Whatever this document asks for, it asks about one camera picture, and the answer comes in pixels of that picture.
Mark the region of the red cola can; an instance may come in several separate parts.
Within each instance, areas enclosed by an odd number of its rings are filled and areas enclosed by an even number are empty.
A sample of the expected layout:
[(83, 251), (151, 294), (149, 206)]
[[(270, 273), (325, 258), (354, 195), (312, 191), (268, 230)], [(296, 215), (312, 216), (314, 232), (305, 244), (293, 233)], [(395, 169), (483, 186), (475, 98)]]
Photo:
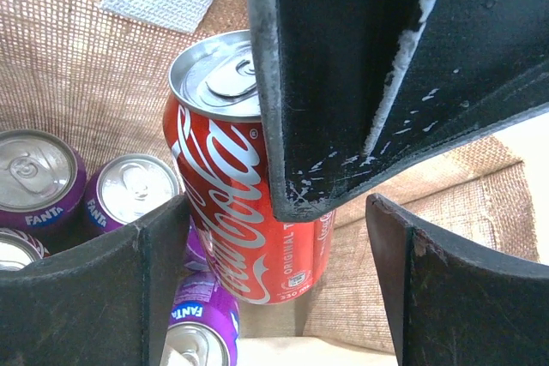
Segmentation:
[(168, 83), (164, 136), (215, 276), (247, 303), (305, 294), (327, 266), (335, 214), (305, 223), (273, 214), (249, 32), (190, 46)]

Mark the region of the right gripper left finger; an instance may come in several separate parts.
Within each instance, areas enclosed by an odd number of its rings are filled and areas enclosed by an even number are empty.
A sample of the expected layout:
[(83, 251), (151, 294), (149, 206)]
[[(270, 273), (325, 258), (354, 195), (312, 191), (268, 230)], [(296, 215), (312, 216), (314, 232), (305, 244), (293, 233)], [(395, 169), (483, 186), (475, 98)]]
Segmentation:
[(190, 202), (1, 273), (3, 365), (158, 365), (182, 273)]

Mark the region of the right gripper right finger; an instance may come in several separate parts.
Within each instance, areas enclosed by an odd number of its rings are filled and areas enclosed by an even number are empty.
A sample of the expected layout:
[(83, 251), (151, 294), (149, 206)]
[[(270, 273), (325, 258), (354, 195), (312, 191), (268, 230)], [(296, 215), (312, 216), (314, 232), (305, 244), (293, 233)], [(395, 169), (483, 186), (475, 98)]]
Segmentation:
[(400, 365), (546, 365), (548, 267), (427, 222), (381, 195), (365, 219)]

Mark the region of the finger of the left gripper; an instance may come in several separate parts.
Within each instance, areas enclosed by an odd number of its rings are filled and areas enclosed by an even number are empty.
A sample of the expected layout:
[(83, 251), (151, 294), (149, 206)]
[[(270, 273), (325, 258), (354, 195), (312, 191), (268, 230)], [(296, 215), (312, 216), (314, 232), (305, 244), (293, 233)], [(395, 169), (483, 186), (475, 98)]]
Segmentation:
[(274, 216), (548, 110), (548, 0), (248, 0)]

